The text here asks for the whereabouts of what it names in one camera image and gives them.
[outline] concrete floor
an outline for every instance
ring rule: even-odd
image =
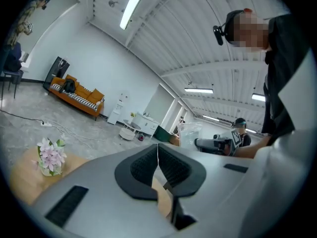
[[[44,122],[58,122],[69,128],[77,135],[101,139],[90,140],[67,134],[65,152],[71,152],[86,159],[95,159],[101,156],[115,154],[134,147],[159,143],[155,138],[146,137],[143,142],[135,138],[127,141],[119,136],[121,125],[112,125],[105,118],[94,117],[67,104],[54,94],[47,95],[47,91],[39,83],[21,82],[18,86],[16,97],[13,98],[14,85],[10,91],[5,82],[3,101],[0,108],[9,113],[32,119],[41,119]],[[43,127],[40,121],[17,118],[0,112],[0,146],[1,169],[6,178],[16,160],[30,147],[36,146],[43,137],[56,141],[61,133],[56,127]],[[164,184],[166,179],[159,168],[155,177]]]

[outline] ceiling light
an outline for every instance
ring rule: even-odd
[[[251,133],[257,133],[256,131],[251,130],[251,129],[246,129],[246,131],[251,132]]]
[[[138,3],[140,2],[140,0],[129,0],[127,7],[124,10],[122,19],[121,19],[121,23],[120,23],[120,27],[125,30],[130,18],[135,10],[135,8],[137,7]]]
[[[260,94],[252,94],[252,99],[265,102],[265,96]]]
[[[208,88],[185,88],[185,91],[193,93],[213,93],[213,90]]]
[[[216,118],[208,117],[208,116],[205,116],[205,115],[203,115],[203,117],[208,118],[208,119],[211,119],[211,120],[214,120],[214,121],[219,121],[219,120],[216,119]]]

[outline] black bag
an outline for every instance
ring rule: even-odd
[[[70,78],[66,79],[65,83],[60,88],[59,92],[61,93],[63,90],[65,90],[66,93],[74,93],[76,90],[74,80],[72,80]]]

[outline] white stool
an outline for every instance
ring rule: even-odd
[[[126,140],[133,140],[134,138],[134,131],[130,131],[129,129],[122,128],[120,130],[119,135],[121,136],[121,139],[126,139]]]

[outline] flower pot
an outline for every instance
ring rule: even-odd
[[[42,174],[46,177],[53,177],[53,176],[57,176],[60,175],[62,173],[62,167],[59,167],[58,165],[53,165],[54,166],[54,171],[51,172],[49,168],[43,168],[43,162],[41,159],[39,159],[39,168],[42,172]]]

